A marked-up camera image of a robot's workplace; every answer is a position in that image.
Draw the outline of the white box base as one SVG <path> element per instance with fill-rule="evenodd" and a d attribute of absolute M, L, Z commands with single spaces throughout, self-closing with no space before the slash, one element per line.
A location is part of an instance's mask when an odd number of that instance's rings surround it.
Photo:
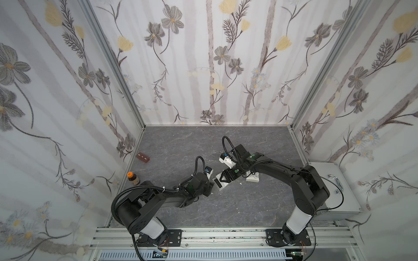
<path fill-rule="evenodd" d="M 222 190 L 226 186 L 229 185 L 228 182 L 223 182 L 222 181 L 222 177 L 223 177 L 222 174 L 218 174 L 218 175 L 215 176 L 215 178 L 213 178 L 213 181 L 214 181 L 215 185 L 218 187 L 219 190 Z"/>

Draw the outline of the white jewelry box lid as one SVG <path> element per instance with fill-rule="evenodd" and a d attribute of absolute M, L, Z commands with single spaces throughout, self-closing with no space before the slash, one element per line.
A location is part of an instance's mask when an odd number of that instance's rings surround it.
<path fill-rule="evenodd" d="M 248 171 L 246 173 L 246 181 L 247 182 L 253 182 L 253 183 L 259 183 L 259 181 L 260 181 L 260 174 L 258 172 Z"/>

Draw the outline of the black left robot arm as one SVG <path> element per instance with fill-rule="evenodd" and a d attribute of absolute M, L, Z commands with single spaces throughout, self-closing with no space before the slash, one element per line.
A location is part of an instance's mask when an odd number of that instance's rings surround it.
<path fill-rule="evenodd" d="M 155 215 L 164 207 L 185 208 L 200 196 L 211 195 L 214 182 L 206 174 L 197 173 L 174 189 L 166 189 L 145 181 L 118 194 L 111 205 L 113 219 L 125 226 L 131 235 L 143 233 L 152 238 L 160 236 L 158 227 L 164 225 Z"/>

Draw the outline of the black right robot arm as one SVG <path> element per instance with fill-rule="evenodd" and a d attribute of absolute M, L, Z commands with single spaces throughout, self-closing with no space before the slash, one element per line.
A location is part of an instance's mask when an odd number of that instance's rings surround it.
<path fill-rule="evenodd" d="M 239 177 L 255 173 L 270 176 L 290 186 L 296 206 L 283 229 L 292 236 L 299 235 L 306 229 L 330 196 L 322 177 L 310 165 L 286 165 L 258 152 L 251 154 L 242 145 L 235 147 L 231 153 L 222 153 L 219 161 L 227 166 L 216 176 L 219 188 Z"/>

